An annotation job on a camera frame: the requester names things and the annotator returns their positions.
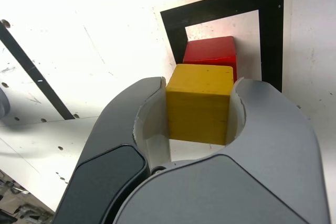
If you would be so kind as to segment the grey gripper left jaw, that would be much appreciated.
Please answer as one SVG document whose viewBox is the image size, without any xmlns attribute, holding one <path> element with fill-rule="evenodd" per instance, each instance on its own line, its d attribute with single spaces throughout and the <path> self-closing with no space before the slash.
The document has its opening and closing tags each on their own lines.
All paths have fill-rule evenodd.
<svg viewBox="0 0 336 224">
<path fill-rule="evenodd" d="M 170 162 L 166 81 L 142 79 L 101 112 L 81 152 L 54 223 L 113 223 L 151 170 Z"/>
</svg>

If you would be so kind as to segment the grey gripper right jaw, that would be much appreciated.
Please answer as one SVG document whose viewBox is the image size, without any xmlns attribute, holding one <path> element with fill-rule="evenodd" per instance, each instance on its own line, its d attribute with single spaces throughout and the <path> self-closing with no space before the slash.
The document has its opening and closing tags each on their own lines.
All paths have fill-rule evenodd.
<svg viewBox="0 0 336 224">
<path fill-rule="evenodd" d="M 170 163 L 141 183 L 115 223 L 329 223 L 317 137 L 272 85 L 239 79 L 230 96 L 232 141 Z"/>
</svg>

